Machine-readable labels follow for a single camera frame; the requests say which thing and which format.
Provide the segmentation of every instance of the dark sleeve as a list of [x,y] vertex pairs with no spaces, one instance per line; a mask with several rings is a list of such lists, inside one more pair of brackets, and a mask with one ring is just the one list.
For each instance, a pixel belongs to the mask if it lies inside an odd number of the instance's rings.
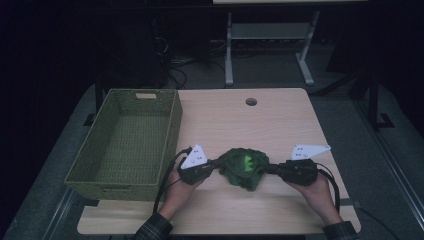
[[171,223],[159,213],[153,214],[134,234],[132,240],[163,240],[172,230]]
[[328,240],[358,240],[359,236],[350,221],[328,225],[322,229]]

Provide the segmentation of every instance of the green wicker basket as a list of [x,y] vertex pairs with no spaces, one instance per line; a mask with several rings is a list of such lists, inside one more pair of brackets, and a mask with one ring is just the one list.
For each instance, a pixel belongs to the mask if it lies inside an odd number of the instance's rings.
[[111,89],[65,183],[89,199],[153,201],[182,112],[176,90]]

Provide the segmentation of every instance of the black controller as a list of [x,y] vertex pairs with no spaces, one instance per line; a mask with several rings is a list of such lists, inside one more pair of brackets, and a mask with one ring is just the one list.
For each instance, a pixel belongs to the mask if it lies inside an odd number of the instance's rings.
[[311,159],[287,160],[285,163],[269,164],[265,168],[268,174],[278,175],[285,182],[309,186],[318,176],[317,164]]

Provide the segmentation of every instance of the light wood tabletop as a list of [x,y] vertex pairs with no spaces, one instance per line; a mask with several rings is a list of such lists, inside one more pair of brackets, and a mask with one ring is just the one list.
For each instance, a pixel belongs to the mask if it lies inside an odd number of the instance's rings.
[[[183,116],[177,151],[201,144],[209,159],[231,148],[267,154],[271,163],[290,159],[295,144],[325,145],[307,93],[303,89],[180,90]],[[254,98],[255,106],[246,104]],[[312,160],[327,166],[349,198],[331,152]],[[82,234],[133,234],[150,217],[151,202],[101,200],[86,206],[78,231]],[[356,231],[360,223],[351,205],[341,216]],[[303,197],[276,175],[264,175],[256,191],[228,183],[214,170],[173,219],[171,234],[313,234],[321,233],[318,215]]]

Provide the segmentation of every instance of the hole in table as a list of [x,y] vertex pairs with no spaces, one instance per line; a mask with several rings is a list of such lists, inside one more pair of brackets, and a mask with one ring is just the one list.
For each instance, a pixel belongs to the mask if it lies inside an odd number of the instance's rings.
[[258,101],[254,98],[248,98],[246,99],[246,104],[249,106],[255,106],[256,104],[258,104]]

